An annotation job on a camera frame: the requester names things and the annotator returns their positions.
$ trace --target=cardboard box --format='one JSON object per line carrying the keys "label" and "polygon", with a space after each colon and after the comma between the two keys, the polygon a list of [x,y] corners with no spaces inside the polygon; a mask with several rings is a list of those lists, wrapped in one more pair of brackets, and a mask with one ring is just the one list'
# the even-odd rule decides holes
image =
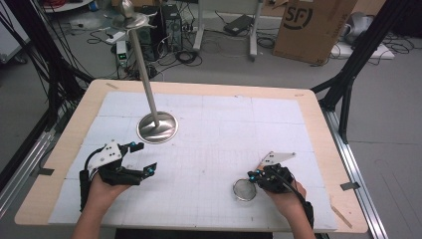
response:
{"label": "cardboard box", "polygon": [[325,63],[357,0],[290,0],[273,54]]}

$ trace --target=metal rod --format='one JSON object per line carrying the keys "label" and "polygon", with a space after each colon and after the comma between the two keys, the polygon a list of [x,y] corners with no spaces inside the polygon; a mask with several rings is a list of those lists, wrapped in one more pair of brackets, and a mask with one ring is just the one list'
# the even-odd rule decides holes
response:
{"label": "metal rod", "polygon": [[148,99],[152,118],[154,119],[155,126],[159,126],[158,113],[155,107],[154,96],[152,95],[151,84],[149,83],[148,73],[146,72],[145,62],[143,61],[142,50],[140,49],[136,30],[129,30],[128,33],[130,37],[130,42],[134,50],[134,54],[136,56],[137,68],[140,70],[140,73],[142,75],[143,88],[145,89],[146,98]]}

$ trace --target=computer tower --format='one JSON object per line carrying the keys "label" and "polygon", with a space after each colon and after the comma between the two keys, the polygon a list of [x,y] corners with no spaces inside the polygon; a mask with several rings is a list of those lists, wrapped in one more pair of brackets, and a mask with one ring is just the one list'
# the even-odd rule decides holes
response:
{"label": "computer tower", "polygon": [[156,26],[156,28],[139,28],[136,30],[143,58],[145,61],[156,61],[159,57],[158,44],[165,38],[160,8],[158,6],[143,5],[140,7],[139,12],[145,15],[156,13],[155,16],[149,18],[149,25]]}
{"label": "computer tower", "polygon": [[183,49],[182,42],[182,19],[179,9],[175,4],[161,6],[163,25],[167,38],[167,47],[170,52],[177,52]]}

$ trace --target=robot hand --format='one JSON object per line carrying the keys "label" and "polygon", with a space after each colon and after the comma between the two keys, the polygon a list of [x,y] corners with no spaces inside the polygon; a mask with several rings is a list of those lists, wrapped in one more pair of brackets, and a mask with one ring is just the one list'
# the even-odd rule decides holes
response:
{"label": "robot hand", "polygon": [[87,203],[90,193],[91,180],[95,173],[99,173],[103,182],[110,185],[139,185],[140,182],[154,175],[156,164],[146,166],[142,171],[129,170],[121,166],[123,157],[130,151],[135,152],[143,149],[143,143],[131,142],[119,145],[112,141],[104,147],[95,150],[87,158],[84,170],[80,171],[81,184],[81,211]]}
{"label": "robot hand", "polygon": [[294,188],[292,182],[294,177],[289,169],[282,167],[279,163],[266,165],[263,170],[249,171],[249,181],[257,183],[259,187],[274,193],[294,193],[304,208],[311,228],[314,228],[314,208],[312,204],[305,201],[304,197]]}

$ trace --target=round metal base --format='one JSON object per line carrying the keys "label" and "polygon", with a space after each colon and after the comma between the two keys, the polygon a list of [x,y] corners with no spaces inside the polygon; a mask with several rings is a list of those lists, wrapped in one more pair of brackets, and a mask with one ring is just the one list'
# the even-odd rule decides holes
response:
{"label": "round metal base", "polygon": [[157,112],[159,126],[155,126],[152,114],[147,115],[137,124],[137,135],[145,142],[163,143],[177,133],[179,123],[169,113]]}

